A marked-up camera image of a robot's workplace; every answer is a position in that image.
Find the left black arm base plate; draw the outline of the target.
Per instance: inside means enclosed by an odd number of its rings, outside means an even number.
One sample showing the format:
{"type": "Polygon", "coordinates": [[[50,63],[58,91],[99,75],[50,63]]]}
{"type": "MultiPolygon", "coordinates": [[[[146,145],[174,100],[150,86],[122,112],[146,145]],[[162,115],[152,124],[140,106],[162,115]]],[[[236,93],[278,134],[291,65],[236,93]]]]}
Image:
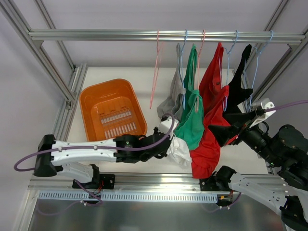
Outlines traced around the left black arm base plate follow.
{"type": "Polygon", "coordinates": [[[98,174],[97,176],[81,180],[80,185],[87,190],[113,190],[115,185],[115,175],[98,174]]]}

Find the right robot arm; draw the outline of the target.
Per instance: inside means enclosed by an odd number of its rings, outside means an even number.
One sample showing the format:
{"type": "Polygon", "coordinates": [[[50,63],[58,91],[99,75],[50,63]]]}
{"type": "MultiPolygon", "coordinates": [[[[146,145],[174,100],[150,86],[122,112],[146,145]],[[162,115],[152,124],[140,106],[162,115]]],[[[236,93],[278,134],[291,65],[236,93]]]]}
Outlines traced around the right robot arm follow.
{"type": "Polygon", "coordinates": [[[215,186],[244,193],[265,205],[281,217],[282,222],[294,231],[308,229],[308,140],[291,125],[282,126],[274,137],[253,125],[270,109],[256,109],[249,113],[226,114],[228,127],[209,125],[208,129],[222,147],[234,136],[232,144],[247,144],[271,167],[278,167],[278,175],[295,195],[283,195],[249,181],[239,172],[222,166],[212,175],[215,186]]]}

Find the white tank top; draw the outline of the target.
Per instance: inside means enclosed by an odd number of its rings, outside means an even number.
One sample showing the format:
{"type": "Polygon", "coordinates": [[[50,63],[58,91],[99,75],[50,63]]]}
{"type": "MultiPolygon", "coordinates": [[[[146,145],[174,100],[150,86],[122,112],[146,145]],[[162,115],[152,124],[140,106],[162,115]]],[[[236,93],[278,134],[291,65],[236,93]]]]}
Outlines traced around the white tank top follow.
{"type": "Polygon", "coordinates": [[[167,158],[181,168],[188,168],[192,163],[186,142],[176,136],[171,140],[170,147],[167,150],[167,158]]]}

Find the pink wire hanger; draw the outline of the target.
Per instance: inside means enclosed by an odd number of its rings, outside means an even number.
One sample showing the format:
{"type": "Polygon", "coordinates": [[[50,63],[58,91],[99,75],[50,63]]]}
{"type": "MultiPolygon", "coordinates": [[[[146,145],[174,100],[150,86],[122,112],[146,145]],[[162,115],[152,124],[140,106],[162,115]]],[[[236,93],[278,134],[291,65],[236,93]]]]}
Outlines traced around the pink wire hanger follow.
{"type": "Polygon", "coordinates": [[[156,36],[156,59],[155,59],[155,66],[154,66],[154,77],[153,77],[152,91],[151,91],[150,104],[149,104],[150,109],[152,109],[153,107],[154,94],[156,90],[157,79],[158,79],[160,63],[161,63],[162,49],[163,49],[163,42],[160,41],[160,31],[158,30],[157,36],[156,36]]]}

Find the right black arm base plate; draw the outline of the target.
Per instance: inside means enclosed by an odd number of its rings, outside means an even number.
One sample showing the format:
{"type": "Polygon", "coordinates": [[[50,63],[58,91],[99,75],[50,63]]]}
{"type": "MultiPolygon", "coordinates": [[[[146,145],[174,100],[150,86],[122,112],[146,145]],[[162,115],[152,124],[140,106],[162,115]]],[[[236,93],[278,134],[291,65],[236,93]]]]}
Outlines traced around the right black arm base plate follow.
{"type": "Polygon", "coordinates": [[[207,179],[199,179],[201,191],[231,191],[229,183],[234,173],[214,172],[207,179]]]}

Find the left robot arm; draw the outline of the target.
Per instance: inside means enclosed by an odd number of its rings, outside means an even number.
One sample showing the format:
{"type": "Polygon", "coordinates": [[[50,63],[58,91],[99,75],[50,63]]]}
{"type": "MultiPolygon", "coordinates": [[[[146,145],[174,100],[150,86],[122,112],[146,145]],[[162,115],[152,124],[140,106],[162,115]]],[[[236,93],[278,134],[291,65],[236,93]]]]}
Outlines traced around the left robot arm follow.
{"type": "Polygon", "coordinates": [[[83,187],[94,189],[102,181],[95,161],[135,164],[153,157],[162,159],[167,156],[171,141],[172,136],[158,128],[150,136],[124,134],[104,141],[72,144],[58,141],[49,134],[39,143],[33,174],[41,178],[70,177],[83,187]]]}

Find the grey shirt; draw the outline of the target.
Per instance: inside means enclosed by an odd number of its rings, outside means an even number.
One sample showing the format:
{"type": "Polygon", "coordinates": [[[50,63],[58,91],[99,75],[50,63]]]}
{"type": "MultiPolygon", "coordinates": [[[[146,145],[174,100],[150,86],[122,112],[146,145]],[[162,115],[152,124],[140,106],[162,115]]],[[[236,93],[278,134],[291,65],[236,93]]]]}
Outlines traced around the grey shirt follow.
{"type": "Polygon", "coordinates": [[[180,74],[180,51],[181,46],[178,43],[176,45],[177,66],[170,84],[169,95],[157,108],[157,114],[161,120],[163,120],[166,113],[171,113],[178,121],[181,121],[183,113],[183,98],[186,89],[183,86],[183,80],[180,74]]]}

